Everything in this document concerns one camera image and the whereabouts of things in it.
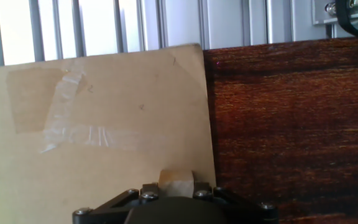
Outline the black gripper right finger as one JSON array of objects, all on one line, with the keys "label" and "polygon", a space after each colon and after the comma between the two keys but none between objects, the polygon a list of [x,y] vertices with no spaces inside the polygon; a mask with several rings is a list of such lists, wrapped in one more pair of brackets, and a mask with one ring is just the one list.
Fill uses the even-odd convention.
[{"label": "black gripper right finger", "polygon": [[253,202],[231,190],[211,187],[207,182],[195,182],[193,199],[217,205],[228,223],[279,224],[275,205]]}]

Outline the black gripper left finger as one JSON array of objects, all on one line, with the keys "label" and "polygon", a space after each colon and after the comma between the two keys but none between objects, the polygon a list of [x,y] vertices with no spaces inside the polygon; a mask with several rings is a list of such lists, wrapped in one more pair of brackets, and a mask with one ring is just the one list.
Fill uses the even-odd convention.
[{"label": "black gripper left finger", "polygon": [[72,224],[121,224],[136,207],[158,200],[158,183],[144,184],[140,190],[129,189],[97,208],[83,207],[72,213]]}]

